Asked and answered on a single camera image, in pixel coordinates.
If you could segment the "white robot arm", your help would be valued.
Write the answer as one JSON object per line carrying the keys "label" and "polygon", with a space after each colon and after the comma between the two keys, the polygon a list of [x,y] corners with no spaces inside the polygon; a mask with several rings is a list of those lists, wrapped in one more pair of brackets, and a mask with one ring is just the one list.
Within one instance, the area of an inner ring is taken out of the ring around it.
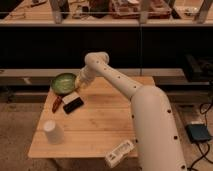
{"label": "white robot arm", "polygon": [[78,87],[89,85],[100,74],[130,101],[140,171],[187,171],[166,93],[110,67],[106,52],[88,53],[84,61],[76,81]]}

